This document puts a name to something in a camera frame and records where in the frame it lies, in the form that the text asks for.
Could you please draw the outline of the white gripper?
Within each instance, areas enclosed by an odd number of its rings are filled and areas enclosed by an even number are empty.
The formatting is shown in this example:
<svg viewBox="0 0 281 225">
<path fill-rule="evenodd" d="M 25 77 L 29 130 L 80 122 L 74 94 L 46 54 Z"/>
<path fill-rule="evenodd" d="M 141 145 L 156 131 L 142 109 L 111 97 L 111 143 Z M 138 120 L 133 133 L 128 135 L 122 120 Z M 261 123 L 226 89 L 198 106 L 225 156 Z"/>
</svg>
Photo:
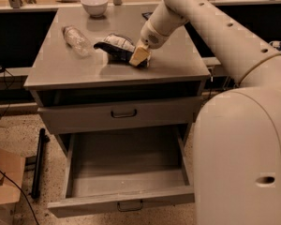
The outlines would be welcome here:
<svg viewBox="0 0 281 225">
<path fill-rule="evenodd" d="M 159 34 L 150 21 L 147 21 L 140 30 L 140 40 L 131 55 L 129 64 L 138 67 L 150 56 L 151 49 L 159 49 L 167 41 L 167 37 Z"/>
</svg>

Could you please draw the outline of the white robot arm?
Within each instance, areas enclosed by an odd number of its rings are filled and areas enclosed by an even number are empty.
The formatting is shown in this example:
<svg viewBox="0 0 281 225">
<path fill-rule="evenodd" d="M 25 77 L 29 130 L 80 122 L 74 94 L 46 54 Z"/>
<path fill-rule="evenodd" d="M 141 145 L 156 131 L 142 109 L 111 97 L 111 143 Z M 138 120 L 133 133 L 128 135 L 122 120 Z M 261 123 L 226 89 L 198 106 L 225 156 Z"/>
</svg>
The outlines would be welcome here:
<svg viewBox="0 0 281 225">
<path fill-rule="evenodd" d="M 193 173 L 198 225 L 281 225 L 281 52 L 208 0 L 162 0 L 140 32 L 136 66 L 191 23 L 236 88 L 197 117 Z"/>
</svg>

